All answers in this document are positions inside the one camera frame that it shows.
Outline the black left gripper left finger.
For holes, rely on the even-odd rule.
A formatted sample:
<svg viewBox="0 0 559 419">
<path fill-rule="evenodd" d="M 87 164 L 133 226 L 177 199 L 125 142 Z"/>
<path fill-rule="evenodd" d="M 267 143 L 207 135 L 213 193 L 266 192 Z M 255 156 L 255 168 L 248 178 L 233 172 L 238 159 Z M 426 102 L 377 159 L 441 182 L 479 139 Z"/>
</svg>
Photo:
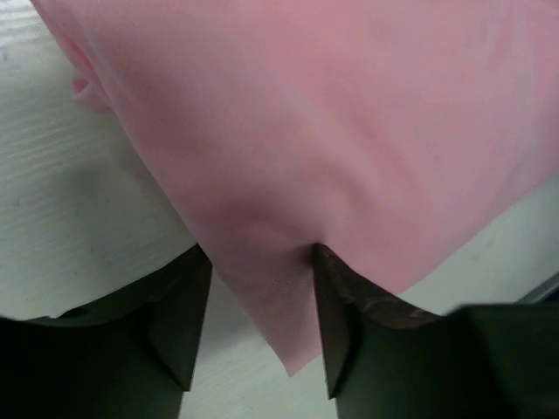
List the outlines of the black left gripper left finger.
<svg viewBox="0 0 559 419">
<path fill-rule="evenodd" d="M 4 418 L 176 418 L 210 290 L 199 246 L 56 319 L 2 319 Z"/>
</svg>

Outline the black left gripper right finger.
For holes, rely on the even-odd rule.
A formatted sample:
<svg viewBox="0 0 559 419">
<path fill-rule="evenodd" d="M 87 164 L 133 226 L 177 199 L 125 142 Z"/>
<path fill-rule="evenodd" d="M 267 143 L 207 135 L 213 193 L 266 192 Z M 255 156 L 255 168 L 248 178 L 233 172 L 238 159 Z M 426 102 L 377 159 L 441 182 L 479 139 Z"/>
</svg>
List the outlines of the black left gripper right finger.
<svg viewBox="0 0 559 419">
<path fill-rule="evenodd" d="M 328 396 L 340 418 L 555 418 L 558 280 L 513 304 L 438 316 L 353 271 L 312 268 Z"/>
</svg>

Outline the pink t shirt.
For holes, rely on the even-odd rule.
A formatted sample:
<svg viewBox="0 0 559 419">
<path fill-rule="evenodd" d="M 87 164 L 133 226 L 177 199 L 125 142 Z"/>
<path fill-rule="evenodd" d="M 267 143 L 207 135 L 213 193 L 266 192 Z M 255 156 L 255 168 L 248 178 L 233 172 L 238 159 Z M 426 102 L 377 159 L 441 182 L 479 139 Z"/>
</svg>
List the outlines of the pink t shirt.
<svg viewBox="0 0 559 419">
<path fill-rule="evenodd" d="M 289 374 L 308 254 L 400 293 L 558 170 L 555 1 L 37 1 Z"/>
</svg>

